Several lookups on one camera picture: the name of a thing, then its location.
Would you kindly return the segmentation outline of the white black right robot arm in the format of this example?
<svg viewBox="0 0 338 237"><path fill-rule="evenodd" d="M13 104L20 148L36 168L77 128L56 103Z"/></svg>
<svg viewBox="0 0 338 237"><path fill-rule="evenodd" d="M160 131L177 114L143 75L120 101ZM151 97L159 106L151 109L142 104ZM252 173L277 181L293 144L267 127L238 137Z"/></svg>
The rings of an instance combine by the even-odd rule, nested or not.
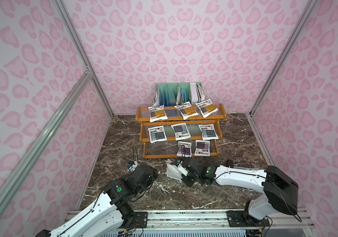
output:
<svg viewBox="0 0 338 237"><path fill-rule="evenodd" d="M258 198L247 201L240 214L248 225L276 212L298 216L298 184L276 166L258 170L203 166L195 158L177 159L174 166L189 187L198 182L202 185L236 186L261 193Z"/></svg>

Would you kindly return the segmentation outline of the plain white bag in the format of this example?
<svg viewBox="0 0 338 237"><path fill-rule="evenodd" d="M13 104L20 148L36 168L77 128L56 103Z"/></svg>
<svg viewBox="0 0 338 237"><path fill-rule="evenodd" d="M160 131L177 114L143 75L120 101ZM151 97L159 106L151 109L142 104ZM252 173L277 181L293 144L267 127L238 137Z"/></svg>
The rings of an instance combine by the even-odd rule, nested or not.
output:
<svg viewBox="0 0 338 237"><path fill-rule="evenodd" d="M182 179L182 173L178 170L178 168L174 165L167 164L167 171L166 171L167 177L172 178L175 180L181 180Z"/></svg>

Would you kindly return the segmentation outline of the blue coffee bag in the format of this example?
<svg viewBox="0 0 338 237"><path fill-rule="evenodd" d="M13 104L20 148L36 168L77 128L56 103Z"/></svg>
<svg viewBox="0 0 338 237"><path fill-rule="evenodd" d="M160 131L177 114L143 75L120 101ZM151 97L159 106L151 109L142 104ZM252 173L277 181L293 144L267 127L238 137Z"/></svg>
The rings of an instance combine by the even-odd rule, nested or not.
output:
<svg viewBox="0 0 338 237"><path fill-rule="evenodd" d="M149 133L149 139L150 139L151 144L156 143L156 142L167 141L165 129L162 125L148 128L148 133Z"/></svg>
<svg viewBox="0 0 338 237"><path fill-rule="evenodd" d="M173 125L171 125L171 128L173 129L173 131L175 133L176 141L191 138L191 134L188 130L186 123L173 124Z"/></svg>
<svg viewBox="0 0 338 237"><path fill-rule="evenodd" d="M218 140L219 139L213 124L200 124L199 129L201 131L203 140Z"/></svg>

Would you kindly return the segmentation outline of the yellow coffee bag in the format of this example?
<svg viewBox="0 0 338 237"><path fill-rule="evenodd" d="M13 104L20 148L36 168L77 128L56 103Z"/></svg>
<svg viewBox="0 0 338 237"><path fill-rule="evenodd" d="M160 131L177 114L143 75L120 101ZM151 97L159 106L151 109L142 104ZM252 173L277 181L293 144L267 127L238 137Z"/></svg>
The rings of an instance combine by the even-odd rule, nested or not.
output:
<svg viewBox="0 0 338 237"><path fill-rule="evenodd" d="M199 115L199 113L196 112L196 110L193 108L190 102L185 102L181 105L176 105L175 108L179 110L184 120Z"/></svg>
<svg viewBox="0 0 338 237"><path fill-rule="evenodd" d="M166 120L168 116L165 111L165 106L156 106L156 107L149 107L149 115L150 115L150 122L156 122L158 120Z"/></svg>
<svg viewBox="0 0 338 237"><path fill-rule="evenodd" d="M213 104L213 102L210 99L196 103L196 106L200 110L203 118L207 118L212 113L218 111L218 108Z"/></svg>

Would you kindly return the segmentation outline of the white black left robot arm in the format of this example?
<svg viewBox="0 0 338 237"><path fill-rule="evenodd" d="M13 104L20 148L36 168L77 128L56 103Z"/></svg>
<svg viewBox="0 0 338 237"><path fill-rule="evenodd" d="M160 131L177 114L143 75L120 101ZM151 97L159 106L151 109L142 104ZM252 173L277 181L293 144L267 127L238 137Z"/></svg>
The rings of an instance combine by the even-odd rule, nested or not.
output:
<svg viewBox="0 0 338 237"><path fill-rule="evenodd" d="M139 165L131 174L110 181L94 202L63 225L38 237L99 237L120 227L133 228L138 221L129 202L149 190L157 170Z"/></svg>

